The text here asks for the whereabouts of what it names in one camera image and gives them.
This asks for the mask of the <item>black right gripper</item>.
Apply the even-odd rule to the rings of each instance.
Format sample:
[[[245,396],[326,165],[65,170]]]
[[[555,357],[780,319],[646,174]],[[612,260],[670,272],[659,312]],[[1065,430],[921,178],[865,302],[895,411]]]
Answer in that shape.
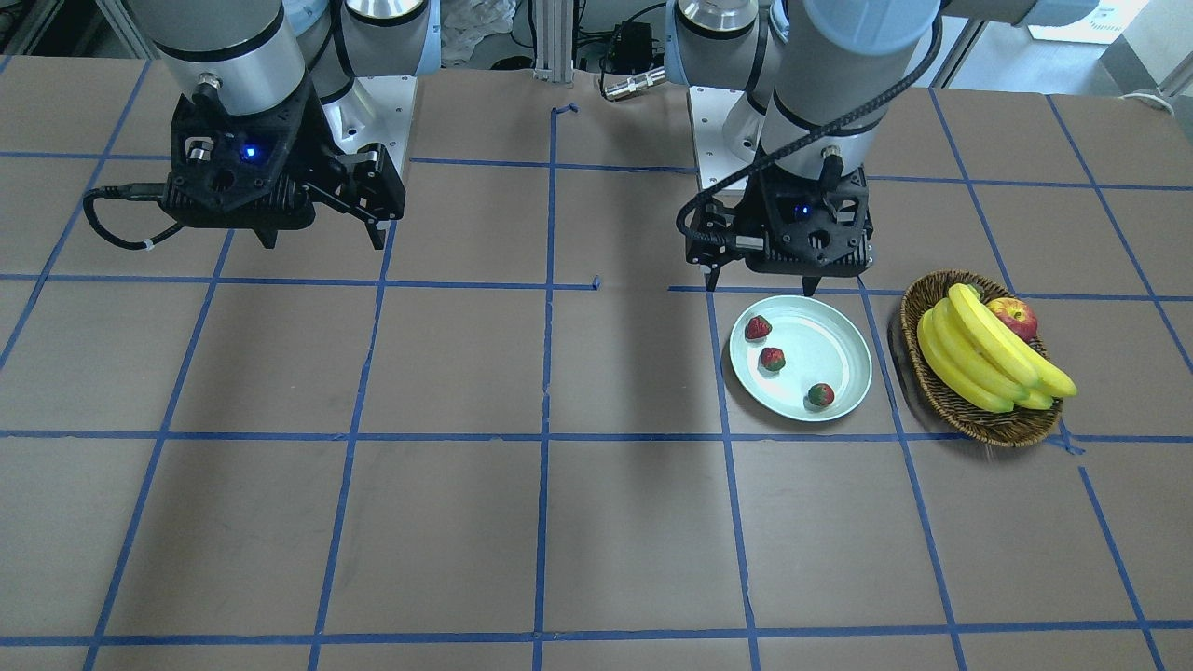
[[[272,109],[236,116],[212,79],[183,96],[171,119],[171,173],[160,208],[177,224],[246,229],[266,248],[313,224],[315,204],[352,216],[383,251],[406,191],[387,144],[341,154],[307,79]]]

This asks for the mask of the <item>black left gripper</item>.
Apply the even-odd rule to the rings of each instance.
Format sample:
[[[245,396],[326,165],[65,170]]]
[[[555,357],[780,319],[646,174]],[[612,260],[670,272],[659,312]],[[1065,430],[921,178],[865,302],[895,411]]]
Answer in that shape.
[[[697,208],[686,260],[704,267],[705,293],[716,293],[724,265],[744,261],[753,272],[801,276],[802,296],[811,298],[823,277],[853,279],[872,267],[869,196],[864,167],[834,183],[767,167],[746,179],[733,207],[712,199]]]

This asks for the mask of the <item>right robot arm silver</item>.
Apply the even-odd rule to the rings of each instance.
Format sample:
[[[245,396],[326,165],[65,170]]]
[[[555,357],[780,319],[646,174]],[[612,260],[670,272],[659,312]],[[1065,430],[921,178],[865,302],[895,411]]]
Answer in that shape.
[[[438,1],[132,1],[179,90],[161,183],[98,187],[89,226],[148,251],[178,232],[247,230],[265,248],[313,224],[317,204],[361,221],[370,244],[404,216],[404,131],[370,76],[414,82],[441,63]],[[154,238],[105,233],[103,197],[152,202]]]

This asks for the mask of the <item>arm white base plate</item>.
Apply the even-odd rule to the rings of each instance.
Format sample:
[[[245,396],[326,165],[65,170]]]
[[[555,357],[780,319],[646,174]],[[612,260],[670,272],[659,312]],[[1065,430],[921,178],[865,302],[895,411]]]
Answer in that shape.
[[[764,111],[742,90],[690,88],[690,118],[700,187],[719,184],[754,160]]]
[[[363,76],[352,90],[322,106],[333,140],[352,154],[367,144],[384,144],[398,174],[404,176],[418,96],[418,76]]]

